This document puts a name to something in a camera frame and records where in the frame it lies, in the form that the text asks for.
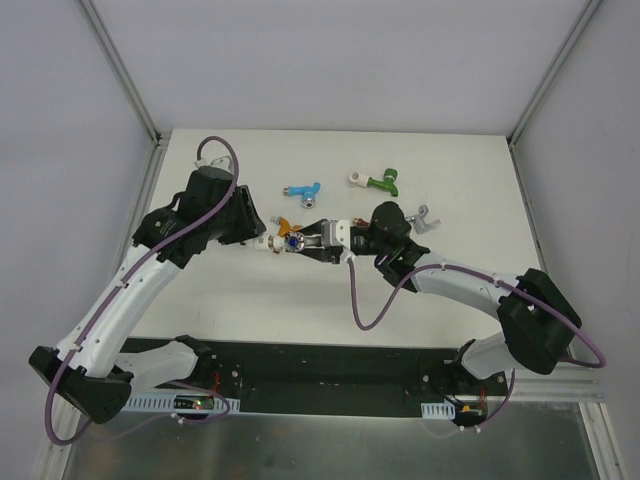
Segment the white elbow pipe fitting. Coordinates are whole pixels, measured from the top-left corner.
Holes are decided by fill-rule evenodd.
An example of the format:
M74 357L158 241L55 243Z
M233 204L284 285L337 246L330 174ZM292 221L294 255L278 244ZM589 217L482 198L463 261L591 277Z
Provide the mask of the white elbow pipe fitting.
M250 246L256 251L271 251L273 246L273 240L271 236L260 236L252 239Z

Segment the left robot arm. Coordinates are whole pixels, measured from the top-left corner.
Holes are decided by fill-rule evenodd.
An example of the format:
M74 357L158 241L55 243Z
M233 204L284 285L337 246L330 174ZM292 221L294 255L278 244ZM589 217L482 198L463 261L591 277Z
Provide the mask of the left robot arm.
M142 353L121 349L154 299L210 241L241 243L265 230L236 175L197 168L169 205L143 218L118 273L76 328L54 347L37 347L30 366L51 395L95 424L110 421L131 396L149 388L173 380L204 387L213 354L188 335Z

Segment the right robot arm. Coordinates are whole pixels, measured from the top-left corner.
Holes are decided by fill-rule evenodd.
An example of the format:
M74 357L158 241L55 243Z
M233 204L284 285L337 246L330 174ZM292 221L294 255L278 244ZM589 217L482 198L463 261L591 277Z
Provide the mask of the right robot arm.
M400 206L387 201L362 224L319 220L287 234L284 247L323 263L348 266L357 256L371 256L396 291L438 295L497 320L499 333L468 341L451 361L450 382L461 394L473 394L498 372L526 368L548 375L565 361L582 322L546 273L476 270L417 244L410 231Z

